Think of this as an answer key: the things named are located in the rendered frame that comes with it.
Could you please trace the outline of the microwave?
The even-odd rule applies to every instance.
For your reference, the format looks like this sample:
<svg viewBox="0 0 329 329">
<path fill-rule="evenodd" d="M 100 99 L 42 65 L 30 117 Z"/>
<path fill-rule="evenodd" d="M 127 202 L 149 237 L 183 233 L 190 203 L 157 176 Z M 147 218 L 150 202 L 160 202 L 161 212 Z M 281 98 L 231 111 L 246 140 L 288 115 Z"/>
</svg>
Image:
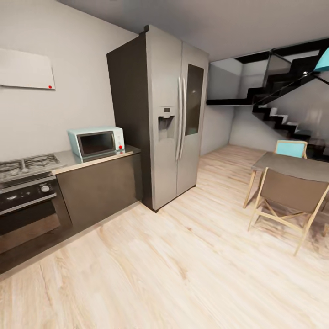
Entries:
<svg viewBox="0 0 329 329">
<path fill-rule="evenodd" d="M 79 157 L 89 156 L 92 154 L 100 154 L 114 149 L 114 140 L 117 150 L 125 149 L 123 129 L 120 127 L 90 127 L 90 128 L 78 128 L 67 130 L 69 141 L 72 151 Z M 100 132 L 100 133 L 92 133 Z M 82 145 L 78 145 L 76 133 L 88 133 L 78 135 L 79 143 L 80 136 L 90 135 L 81 139 Z M 113 140 L 114 135 L 114 140 Z"/>
</svg>

